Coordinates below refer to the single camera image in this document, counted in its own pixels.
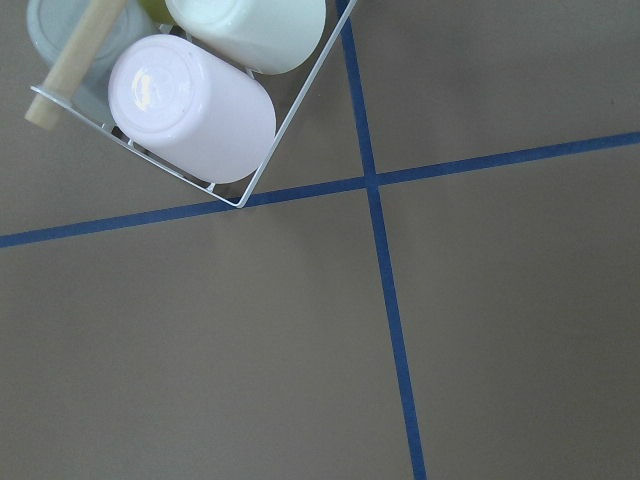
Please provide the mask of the grey-blue plastic cup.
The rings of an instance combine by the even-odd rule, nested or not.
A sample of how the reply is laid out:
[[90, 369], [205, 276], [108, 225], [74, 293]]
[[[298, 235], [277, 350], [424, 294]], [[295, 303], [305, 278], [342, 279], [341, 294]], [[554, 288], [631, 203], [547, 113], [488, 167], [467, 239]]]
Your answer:
[[[30, 39], [49, 66], [59, 57], [88, 5], [84, 0], [33, 0], [27, 3]], [[71, 99], [76, 110], [97, 124], [112, 124], [108, 84], [113, 66], [131, 44], [157, 32], [156, 25], [139, 3], [128, 2]]]

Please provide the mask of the white plastic cup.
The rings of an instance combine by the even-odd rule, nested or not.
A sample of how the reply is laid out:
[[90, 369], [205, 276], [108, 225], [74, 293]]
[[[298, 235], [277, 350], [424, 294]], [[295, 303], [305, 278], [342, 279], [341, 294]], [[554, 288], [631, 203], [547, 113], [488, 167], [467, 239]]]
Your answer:
[[303, 64], [316, 49], [326, 21], [326, 3], [316, 0], [174, 0], [166, 7], [201, 43], [267, 75]]

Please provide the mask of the yellow plastic cup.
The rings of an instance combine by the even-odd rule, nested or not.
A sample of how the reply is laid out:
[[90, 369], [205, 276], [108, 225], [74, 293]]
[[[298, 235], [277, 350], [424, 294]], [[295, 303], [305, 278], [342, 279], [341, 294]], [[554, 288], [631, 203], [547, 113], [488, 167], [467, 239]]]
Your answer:
[[164, 0], [139, 0], [138, 3], [154, 22], [163, 25], [175, 23]]

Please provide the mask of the pink plastic cup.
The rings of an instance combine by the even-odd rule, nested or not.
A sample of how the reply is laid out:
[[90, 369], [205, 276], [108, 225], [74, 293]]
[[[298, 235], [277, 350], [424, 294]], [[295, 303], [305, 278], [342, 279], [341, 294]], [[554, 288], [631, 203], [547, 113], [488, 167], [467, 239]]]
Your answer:
[[255, 172], [276, 135], [274, 105], [256, 80], [174, 35], [145, 37], [120, 55], [108, 103], [134, 143], [209, 183]]

